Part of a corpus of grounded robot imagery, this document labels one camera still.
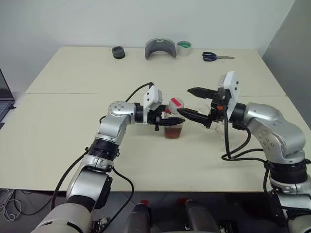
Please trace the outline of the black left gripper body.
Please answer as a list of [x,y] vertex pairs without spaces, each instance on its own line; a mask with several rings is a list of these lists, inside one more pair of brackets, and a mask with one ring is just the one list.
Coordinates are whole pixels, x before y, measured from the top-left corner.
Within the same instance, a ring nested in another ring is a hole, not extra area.
[[150,110],[147,114],[147,123],[155,127],[155,131],[159,131],[162,123],[162,110]]

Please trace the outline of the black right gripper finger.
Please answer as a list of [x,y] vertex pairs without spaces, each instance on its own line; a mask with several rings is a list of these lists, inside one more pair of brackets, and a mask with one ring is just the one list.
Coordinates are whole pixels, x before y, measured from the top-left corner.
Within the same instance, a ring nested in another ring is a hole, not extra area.
[[189,108],[178,108],[178,113],[185,117],[188,120],[200,123],[200,124],[206,124],[208,122],[208,116],[204,114],[200,114],[198,111],[195,111],[193,109]]
[[187,91],[192,95],[203,99],[212,99],[216,94],[215,90],[206,89],[202,87],[193,87],[188,89]]

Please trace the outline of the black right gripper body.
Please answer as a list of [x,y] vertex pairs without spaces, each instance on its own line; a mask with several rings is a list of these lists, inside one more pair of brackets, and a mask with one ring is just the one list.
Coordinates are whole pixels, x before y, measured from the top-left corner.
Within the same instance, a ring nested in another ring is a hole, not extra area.
[[227,110],[228,103],[230,100],[229,90],[207,90],[207,98],[211,99],[210,112],[207,116],[207,120],[204,123],[206,128],[210,128],[212,122],[223,121],[224,110]]

